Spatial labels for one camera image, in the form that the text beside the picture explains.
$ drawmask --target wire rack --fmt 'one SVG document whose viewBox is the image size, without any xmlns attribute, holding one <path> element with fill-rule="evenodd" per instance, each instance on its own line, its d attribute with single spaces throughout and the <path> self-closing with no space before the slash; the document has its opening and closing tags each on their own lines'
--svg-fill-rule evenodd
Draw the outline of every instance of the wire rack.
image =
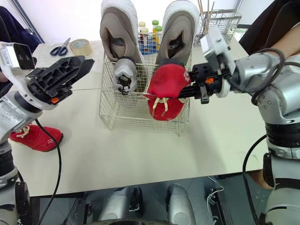
<svg viewBox="0 0 300 225">
<path fill-rule="evenodd" d="M 217 27 L 226 43 L 229 44 L 241 18 L 241 14 L 237 12 L 236 9 L 213 10 L 208 27 L 209 29 Z M 203 23 L 200 17 L 194 45 L 199 45 L 200 39 L 205 36 L 204 26 L 205 22 Z"/>
<path fill-rule="evenodd" d="M 130 95 L 125 96 L 112 89 L 112 76 L 116 63 L 110 62 L 108 57 L 104 55 L 99 116 L 110 129 L 151 129 L 176 132 L 180 135 L 189 121 L 189 99 L 187 99 L 181 113 L 175 119 L 170 121 L 152 119 L 143 92 L 146 90 L 152 73 L 157 67 L 156 57 L 160 48 L 160 34 L 147 34 L 149 41 L 146 45 L 141 42 L 142 38 L 146 40 L 145 35 L 139 35 L 140 51 L 145 58 L 145 63 L 136 64 L 137 88 Z M 186 63 L 186 68 L 188 70 L 191 68 L 190 57 Z"/>
</svg>

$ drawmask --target camera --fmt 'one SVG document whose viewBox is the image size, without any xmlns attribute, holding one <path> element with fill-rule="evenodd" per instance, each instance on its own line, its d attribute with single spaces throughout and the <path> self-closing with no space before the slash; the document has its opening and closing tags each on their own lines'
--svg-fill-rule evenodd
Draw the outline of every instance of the camera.
<svg viewBox="0 0 300 225">
<path fill-rule="evenodd" d="M 2 59 L 12 68 L 34 69 L 34 62 L 27 45 L 18 43 L 1 43 L 5 48 L 1 49 Z"/>
</svg>

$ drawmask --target white wall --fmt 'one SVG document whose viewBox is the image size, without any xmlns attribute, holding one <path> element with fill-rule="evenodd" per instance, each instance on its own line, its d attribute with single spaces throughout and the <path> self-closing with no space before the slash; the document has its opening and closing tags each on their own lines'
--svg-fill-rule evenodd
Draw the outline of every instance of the white wall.
<svg viewBox="0 0 300 225">
<path fill-rule="evenodd" d="M 166 7 L 173 0 L 132 0 L 139 21 L 152 27 L 151 21 L 162 24 Z M 198 6 L 197 0 L 191 0 Z M 204 9 L 207 1 L 202 0 Z M 215 9 L 234 8 L 237 0 L 215 0 Z M 99 40 L 101 0 L 19 0 L 27 16 L 45 42 L 63 42 L 85 38 Z"/>
<path fill-rule="evenodd" d="M 273 1 L 274 0 L 242 0 L 239 8 L 239 12 L 242 14 L 240 24 L 251 25 Z"/>
</svg>

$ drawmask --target bottle cap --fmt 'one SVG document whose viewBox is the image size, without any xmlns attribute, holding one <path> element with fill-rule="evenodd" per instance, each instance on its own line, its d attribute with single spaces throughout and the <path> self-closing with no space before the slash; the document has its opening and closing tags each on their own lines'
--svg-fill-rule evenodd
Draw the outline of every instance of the bottle cap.
<svg viewBox="0 0 300 225">
<path fill-rule="evenodd" d="M 163 30 L 163 28 L 162 28 L 162 26 L 156 26 L 155 30 L 158 31 L 158 32 L 161 32 Z"/>
<path fill-rule="evenodd" d="M 146 23 L 145 22 L 139 22 L 139 27 L 145 27 Z"/>
<path fill-rule="evenodd" d="M 143 28 L 141 29 L 141 33 L 147 34 L 147 33 L 148 33 L 148 28 L 143 27 Z"/>
<path fill-rule="evenodd" d="M 158 20 L 153 20 L 152 25 L 157 26 L 159 24 Z"/>
</svg>

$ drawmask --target blue scissors handle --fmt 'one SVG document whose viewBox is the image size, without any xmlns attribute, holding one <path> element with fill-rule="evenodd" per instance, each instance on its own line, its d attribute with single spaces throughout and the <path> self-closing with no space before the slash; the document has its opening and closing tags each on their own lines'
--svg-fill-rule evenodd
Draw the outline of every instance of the blue scissors handle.
<svg viewBox="0 0 300 225">
<path fill-rule="evenodd" d="M 66 55 L 68 52 L 68 49 L 66 47 L 56 47 L 56 48 L 53 48 L 52 51 L 50 52 L 50 55 L 52 56 L 55 56 L 55 55 L 59 55 L 59 56 L 63 56 L 63 55 Z"/>
</svg>

